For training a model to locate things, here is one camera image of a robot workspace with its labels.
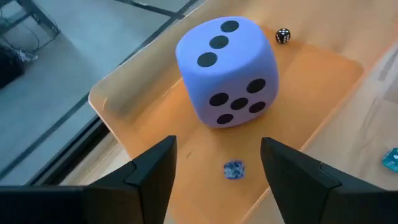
lavender foam die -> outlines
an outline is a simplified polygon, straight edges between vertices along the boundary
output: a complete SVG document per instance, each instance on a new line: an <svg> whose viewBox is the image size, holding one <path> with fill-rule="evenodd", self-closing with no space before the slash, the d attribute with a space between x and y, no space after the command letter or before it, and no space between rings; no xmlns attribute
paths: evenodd
<svg viewBox="0 0 398 224"><path fill-rule="evenodd" d="M249 19L221 17L200 24L181 38L175 54L196 114L211 127L257 118L277 96L274 53Z"/></svg>

orange tray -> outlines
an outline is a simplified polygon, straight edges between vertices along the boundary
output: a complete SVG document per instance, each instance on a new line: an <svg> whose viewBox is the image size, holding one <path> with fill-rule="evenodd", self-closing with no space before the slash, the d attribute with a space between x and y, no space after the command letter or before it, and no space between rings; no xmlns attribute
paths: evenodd
<svg viewBox="0 0 398 224"><path fill-rule="evenodd" d="M91 105L132 158L169 134L177 136L177 174L169 204L177 223L243 220L268 189L260 159L261 138L269 136L303 149L364 77L359 62L370 66L396 37L394 33L388 42L370 46L363 55L357 45L349 48L335 41L342 40L342 35L333 33L329 40L302 36L300 27L307 18L297 16L297 21L286 26L292 31L292 40L279 45L272 30L277 22L268 22L255 7L264 4L206 2L101 80L90 93ZM180 79L174 49L192 27L231 14L246 16L263 26L277 59L280 90L274 104L260 118L234 128L211 129L195 115ZM370 44L380 38L371 35L359 42ZM225 179L223 165L231 159L244 161L244 179Z"/></svg>

teal object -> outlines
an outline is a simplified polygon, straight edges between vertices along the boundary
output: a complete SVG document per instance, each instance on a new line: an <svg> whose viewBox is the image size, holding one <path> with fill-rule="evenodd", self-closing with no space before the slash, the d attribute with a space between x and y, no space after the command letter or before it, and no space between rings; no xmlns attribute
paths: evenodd
<svg viewBox="0 0 398 224"><path fill-rule="evenodd" d="M398 147L387 152L382 160L382 163L388 169L398 172Z"/></svg>

small black die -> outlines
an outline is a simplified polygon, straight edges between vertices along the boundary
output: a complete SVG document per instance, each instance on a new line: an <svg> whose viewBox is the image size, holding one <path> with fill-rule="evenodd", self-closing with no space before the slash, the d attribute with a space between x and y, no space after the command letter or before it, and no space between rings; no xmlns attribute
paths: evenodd
<svg viewBox="0 0 398 224"><path fill-rule="evenodd" d="M276 32L275 38L278 43L286 44L290 40L290 31L286 28L281 28Z"/></svg>

blue speckled die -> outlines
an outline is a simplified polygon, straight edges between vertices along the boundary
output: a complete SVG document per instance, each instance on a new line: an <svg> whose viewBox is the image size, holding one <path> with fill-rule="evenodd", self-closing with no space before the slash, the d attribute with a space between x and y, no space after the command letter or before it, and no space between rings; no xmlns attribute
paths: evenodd
<svg viewBox="0 0 398 224"><path fill-rule="evenodd" d="M244 177L244 164L240 160L229 161L224 165L224 175L229 180L238 180Z"/></svg>
<svg viewBox="0 0 398 224"><path fill-rule="evenodd" d="M388 169L398 172L398 147L387 152L382 160L382 163Z"/></svg>

